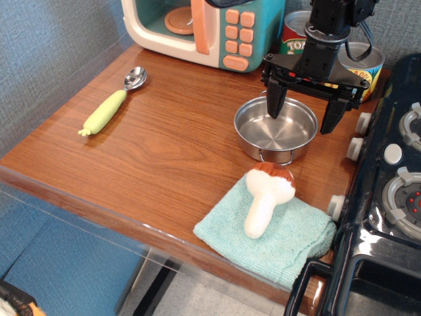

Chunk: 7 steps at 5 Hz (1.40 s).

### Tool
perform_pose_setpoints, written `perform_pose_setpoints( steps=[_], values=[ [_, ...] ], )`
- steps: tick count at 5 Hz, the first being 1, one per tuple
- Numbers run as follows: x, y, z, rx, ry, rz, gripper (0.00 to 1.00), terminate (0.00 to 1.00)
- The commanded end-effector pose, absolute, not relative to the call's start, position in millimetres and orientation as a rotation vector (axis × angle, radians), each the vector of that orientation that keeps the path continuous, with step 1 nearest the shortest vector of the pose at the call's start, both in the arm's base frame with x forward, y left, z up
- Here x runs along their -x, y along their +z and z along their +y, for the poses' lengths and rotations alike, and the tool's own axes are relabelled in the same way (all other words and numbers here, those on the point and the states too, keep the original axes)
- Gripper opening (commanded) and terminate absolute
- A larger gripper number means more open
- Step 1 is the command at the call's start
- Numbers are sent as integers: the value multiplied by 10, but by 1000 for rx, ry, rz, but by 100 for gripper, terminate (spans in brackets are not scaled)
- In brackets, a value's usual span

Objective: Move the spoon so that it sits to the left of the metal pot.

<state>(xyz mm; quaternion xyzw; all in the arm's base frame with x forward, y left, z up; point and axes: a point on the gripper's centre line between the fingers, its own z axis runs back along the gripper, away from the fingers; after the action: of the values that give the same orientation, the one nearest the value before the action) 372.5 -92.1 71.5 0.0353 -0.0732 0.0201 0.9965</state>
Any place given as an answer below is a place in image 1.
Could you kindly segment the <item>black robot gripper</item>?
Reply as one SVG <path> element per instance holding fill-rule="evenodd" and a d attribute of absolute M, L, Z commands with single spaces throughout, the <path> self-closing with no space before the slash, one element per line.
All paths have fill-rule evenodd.
<path fill-rule="evenodd" d="M 266 87 L 267 111 L 273 119 L 278 118 L 289 90 L 324 99 L 328 104 L 320 133 L 330 134 L 346 110 L 360 107 L 361 95 L 369 83 L 348 72 L 337 60 L 341 45 L 348 46 L 349 31 L 336 35 L 321 31 L 305 34 L 307 43 L 302 53 L 264 56 L 261 81 Z M 337 84 L 338 88 L 324 86 L 326 82 Z"/>

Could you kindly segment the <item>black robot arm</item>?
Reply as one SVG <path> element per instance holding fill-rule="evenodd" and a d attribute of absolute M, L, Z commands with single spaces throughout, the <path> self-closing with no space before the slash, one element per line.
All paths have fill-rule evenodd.
<path fill-rule="evenodd" d="M 375 1 L 311 1 L 311 14 L 304 31 L 303 52 L 296 55 L 267 54 L 261 80 L 266 87 L 267 112 L 277 118 L 289 90 L 328 102 L 320 128 L 331 133 L 345 112 L 358 109 L 370 83 L 347 70 L 337 56 L 350 52 L 352 27 L 361 27 L 372 43 L 366 18 L 374 14 Z"/>

